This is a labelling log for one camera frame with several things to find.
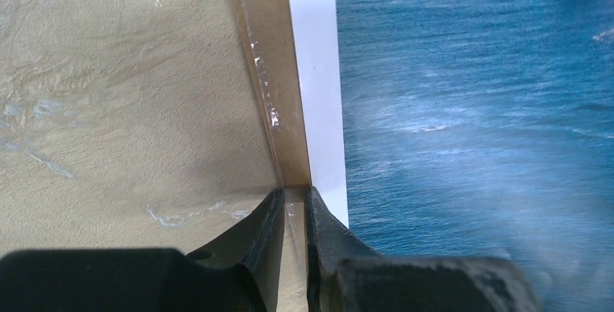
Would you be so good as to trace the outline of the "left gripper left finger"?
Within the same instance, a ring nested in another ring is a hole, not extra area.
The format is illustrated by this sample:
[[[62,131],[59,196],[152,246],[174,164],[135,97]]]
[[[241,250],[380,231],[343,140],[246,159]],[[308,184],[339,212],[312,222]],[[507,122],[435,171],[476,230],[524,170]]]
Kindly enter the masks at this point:
[[[18,250],[1,259],[3,311],[275,311],[284,193],[184,254],[174,248]]]

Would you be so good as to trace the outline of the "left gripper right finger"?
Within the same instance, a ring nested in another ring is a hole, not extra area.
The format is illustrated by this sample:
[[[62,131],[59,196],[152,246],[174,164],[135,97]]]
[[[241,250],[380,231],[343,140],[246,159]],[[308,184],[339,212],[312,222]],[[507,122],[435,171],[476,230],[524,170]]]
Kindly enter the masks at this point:
[[[541,311],[526,275],[489,256],[390,257],[304,198],[310,311]]]

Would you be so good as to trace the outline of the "seascape photo print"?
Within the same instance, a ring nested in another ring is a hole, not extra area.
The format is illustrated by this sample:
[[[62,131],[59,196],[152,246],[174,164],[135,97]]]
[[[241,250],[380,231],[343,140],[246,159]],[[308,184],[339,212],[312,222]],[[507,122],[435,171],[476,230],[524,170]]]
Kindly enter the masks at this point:
[[[290,0],[312,182],[390,257],[613,309],[613,0]]]

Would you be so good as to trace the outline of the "brown cardboard backing board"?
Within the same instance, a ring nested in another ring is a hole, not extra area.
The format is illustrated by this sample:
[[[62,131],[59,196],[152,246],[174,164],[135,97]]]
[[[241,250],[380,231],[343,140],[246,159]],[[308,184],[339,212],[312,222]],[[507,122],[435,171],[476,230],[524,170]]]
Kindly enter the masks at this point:
[[[278,311],[307,311],[299,191],[311,183],[289,0],[233,0],[277,186],[285,193]]]

